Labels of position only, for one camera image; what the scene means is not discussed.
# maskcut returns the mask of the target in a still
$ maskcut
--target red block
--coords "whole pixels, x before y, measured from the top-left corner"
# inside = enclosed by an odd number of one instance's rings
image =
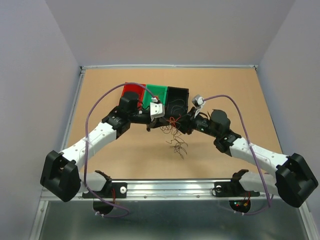
[[[139,95],[140,102],[142,102],[142,100],[144,99],[145,89],[143,87],[138,86],[138,85],[135,85],[135,84],[124,85],[121,97],[125,94],[125,92],[137,93]]]

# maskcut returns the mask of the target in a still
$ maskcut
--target screw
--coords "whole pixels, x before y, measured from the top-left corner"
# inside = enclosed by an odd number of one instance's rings
[[[120,187],[120,193],[125,194],[127,192],[127,189],[125,186]]]
[[[221,187],[220,185],[216,186],[216,187],[215,187],[215,191],[216,191],[217,193],[221,193],[221,192],[222,192],[222,187]]]

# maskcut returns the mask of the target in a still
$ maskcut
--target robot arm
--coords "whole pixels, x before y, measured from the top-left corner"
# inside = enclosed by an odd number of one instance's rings
[[[215,138],[213,144],[221,152],[231,157],[255,164],[247,141],[230,129],[230,120],[222,110],[214,110],[210,118],[201,116],[199,109],[204,102],[198,96],[196,107],[175,123],[183,134],[193,130]],[[138,98],[132,92],[121,97],[116,106],[98,126],[90,132],[88,139],[82,138],[73,146],[60,153],[50,152],[44,163],[40,183],[64,202],[71,200],[77,193],[86,192],[83,174],[79,173],[85,163],[85,145],[89,143],[88,159],[105,145],[118,139],[131,123],[146,124],[147,130],[169,125],[164,118],[163,104],[154,102],[150,109],[138,109]],[[260,167],[267,173],[264,176],[270,194],[279,195],[286,203],[299,207],[318,186],[318,182],[304,158],[298,154],[286,156],[271,152],[252,144]],[[87,174],[87,185],[96,192],[101,191],[111,178],[103,172]],[[257,173],[241,170],[235,173],[230,182],[223,181],[215,188],[216,197],[239,196],[247,191],[264,192],[262,181]]]

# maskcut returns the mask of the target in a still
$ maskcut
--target cardboard surface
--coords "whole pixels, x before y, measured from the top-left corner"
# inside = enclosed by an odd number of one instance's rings
[[[72,123],[68,145],[85,135],[85,120],[94,103],[109,89],[124,82],[189,88],[191,99],[226,94],[238,104],[250,140],[273,152],[281,152],[278,138],[262,93],[256,71],[251,68],[172,68],[172,69],[90,69],[86,70]],[[93,111],[89,130],[114,108],[121,97],[120,87],[105,97]],[[225,111],[231,129],[244,136],[238,112],[227,98],[207,101],[203,112]],[[146,131],[132,124],[116,141],[90,159],[88,172],[100,170],[113,179],[230,178],[241,169],[257,172],[256,166],[220,153],[213,137],[194,131],[182,135],[188,144],[184,159],[166,141],[172,136],[159,128]]]

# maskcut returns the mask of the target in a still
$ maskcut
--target metal frame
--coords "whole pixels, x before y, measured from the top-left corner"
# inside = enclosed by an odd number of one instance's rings
[[[257,69],[258,65],[214,65],[214,64],[110,64],[82,66],[82,70],[87,69],[138,69],[138,68],[242,68]]]
[[[257,65],[104,65],[104,66],[83,66],[79,76],[78,86],[74,96],[72,110],[66,126],[65,135],[62,141],[61,149],[66,148],[69,140],[70,129],[74,120],[76,107],[78,104],[81,87],[85,77],[86,69],[111,69],[111,68],[257,68]],[[234,200],[239,198],[224,197],[217,198],[212,196],[211,190],[214,188],[216,181],[229,181],[229,179],[177,179],[177,180],[114,180],[114,182],[127,182],[127,198],[121,201],[171,201],[171,200]],[[265,194],[255,199],[265,198]],[[38,240],[41,234],[42,226],[45,220],[46,211],[49,201],[60,201],[55,195],[48,190],[42,190],[40,203],[35,216],[30,240]],[[72,201],[92,201],[92,199],[83,199],[82,194],[77,194]],[[314,223],[306,203],[299,209],[301,218],[310,240],[320,240],[317,227]]]

